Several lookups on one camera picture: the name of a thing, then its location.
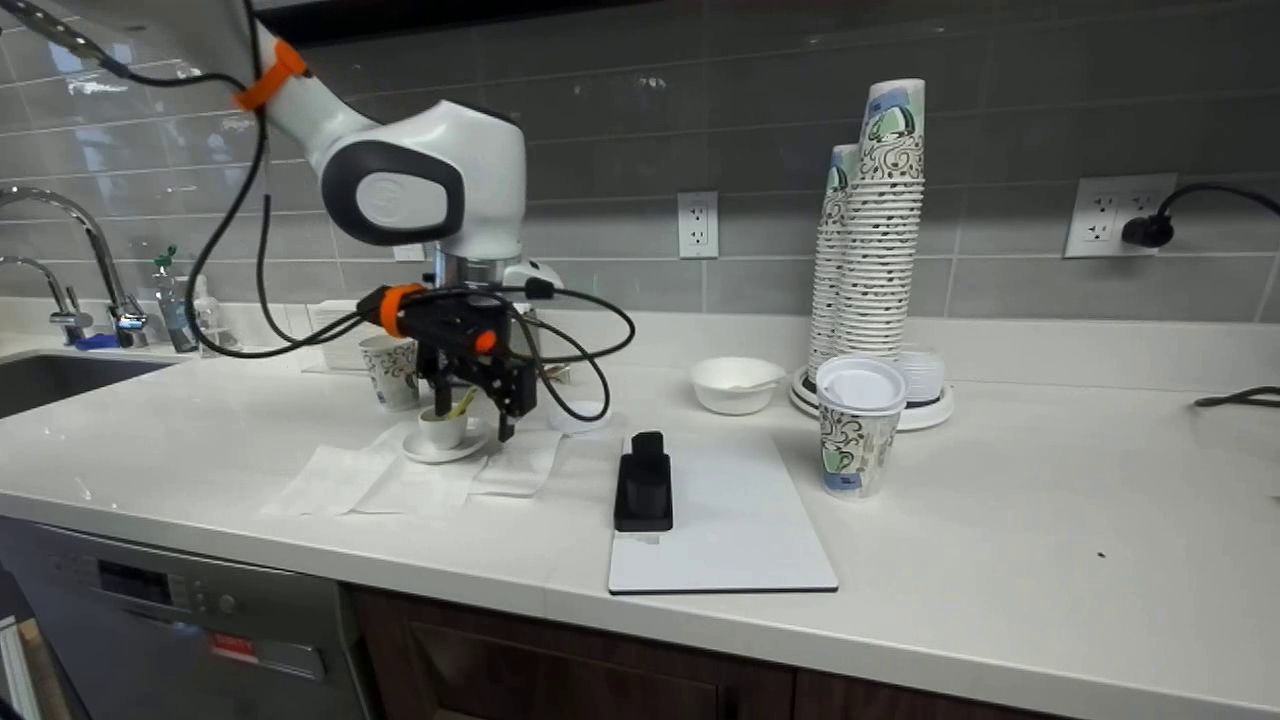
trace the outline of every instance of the white cutting board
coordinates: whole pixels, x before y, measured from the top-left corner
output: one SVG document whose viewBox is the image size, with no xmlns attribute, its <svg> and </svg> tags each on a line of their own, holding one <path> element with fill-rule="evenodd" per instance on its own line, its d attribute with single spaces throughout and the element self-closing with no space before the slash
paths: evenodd
<svg viewBox="0 0 1280 720">
<path fill-rule="evenodd" d="M 611 532 L 607 593 L 837 593 L 837 573 L 767 435 L 666 440 L 673 532 Z"/>
</svg>

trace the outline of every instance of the stainless steel faucet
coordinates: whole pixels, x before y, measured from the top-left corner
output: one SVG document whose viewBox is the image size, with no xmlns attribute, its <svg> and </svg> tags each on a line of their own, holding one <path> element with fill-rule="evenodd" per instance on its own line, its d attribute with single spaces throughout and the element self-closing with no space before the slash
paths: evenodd
<svg viewBox="0 0 1280 720">
<path fill-rule="evenodd" d="M 62 335 L 67 335 L 67 345 L 80 345 L 80 340 L 83 340 L 83 331 L 91 329 L 91 317 L 80 313 L 75 293 L 71 293 L 67 286 L 60 286 L 47 266 L 39 266 L 39 259 L 32 259 L 32 255 L 0 255 L 0 266 L 39 273 L 42 286 L 47 286 L 47 297 L 50 297 L 50 305 L 55 305 L 55 313 L 47 317 L 47 323 L 60 323 Z"/>
<path fill-rule="evenodd" d="M 95 268 L 103 278 L 103 289 L 107 289 L 107 313 L 117 321 L 117 340 L 125 348 L 149 345 L 149 335 L 142 335 L 149 331 L 149 317 L 125 293 L 107 233 L 87 216 L 87 210 L 80 210 L 75 199 L 60 197 L 60 193 L 47 193 L 47 190 L 0 185 L 0 205 L 19 205 L 19 199 L 50 205 L 50 210 L 67 213 L 83 227 L 91 259 L 95 259 Z"/>
</svg>

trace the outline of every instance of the gray tile backsplash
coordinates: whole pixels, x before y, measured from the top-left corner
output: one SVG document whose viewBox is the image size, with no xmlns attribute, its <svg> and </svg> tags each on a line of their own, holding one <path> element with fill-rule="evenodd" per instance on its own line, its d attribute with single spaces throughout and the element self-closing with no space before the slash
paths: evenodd
<svg viewBox="0 0 1280 720">
<path fill-rule="evenodd" d="M 230 199 L 252 125 L 229 92 L 151 92 L 80 67 L 0 15 L 0 181 L 103 216 L 141 280 L 195 254 Z M 1080 175 L 1176 174 L 1280 193 L 1277 0 L 646 0 L 302 48 L 372 122 L 436 102 L 526 131 L 524 246 L 567 286 L 646 313 L 808 313 L 826 149 L 857 139 L 880 76 L 929 76 L 920 317 L 1115 317 L 1280 323 L 1280 227 L 1202 197 L 1157 259 L 1060 259 Z M 178 53 L 111 37 L 171 76 Z M 677 255 L 677 193 L 719 193 L 719 259 Z M 349 241 L 315 174 L 273 131 L 273 174 L 212 266 L 252 297 L 259 197 L 274 197 L 273 297 L 364 297 L 414 278 Z M 98 280 L 47 210 L 0 210 L 0 254 Z M 42 293 L 4 273 L 0 293 Z"/>
</svg>

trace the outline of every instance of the cabinet door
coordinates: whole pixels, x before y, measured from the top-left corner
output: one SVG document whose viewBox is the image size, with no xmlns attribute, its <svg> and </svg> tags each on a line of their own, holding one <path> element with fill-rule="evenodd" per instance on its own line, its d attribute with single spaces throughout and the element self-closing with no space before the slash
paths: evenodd
<svg viewBox="0 0 1280 720">
<path fill-rule="evenodd" d="M 784 720 L 791 673 L 355 593 L 389 720 Z"/>
<path fill-rule="evenodd" d="M 797 673 L 797 720 L 1044 720 L 1034 713 Z"/>
</svg>

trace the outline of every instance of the kitchen counter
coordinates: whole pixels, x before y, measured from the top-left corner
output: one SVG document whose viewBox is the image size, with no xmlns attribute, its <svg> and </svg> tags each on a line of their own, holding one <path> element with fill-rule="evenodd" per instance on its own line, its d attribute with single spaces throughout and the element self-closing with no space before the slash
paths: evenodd
<svg viewBox="0 0 1280 720">
<path fill-rule="evenodd" d="M 0 515 L 1060 715 L 1280 715 L 1280 412 L 1186 412 L 1277 383 L 1277 329 L 914 323 L 960 416 L 901 435 L 868 500 L 817 483 L 817 430 L 784 402 L 747 419 L 688 402 L 695 357 L 791 363 L 803 321 L 638 331 L 607 363 L 611 424 L 567 440 L 535 500 L 259 515 L 315 444 L 393 419 L 364 377 L 195 362 L 0 419 Z M 839 593 L 607 595 L 611 469 L 638 430 L 770 440 Z"/>
</svg>

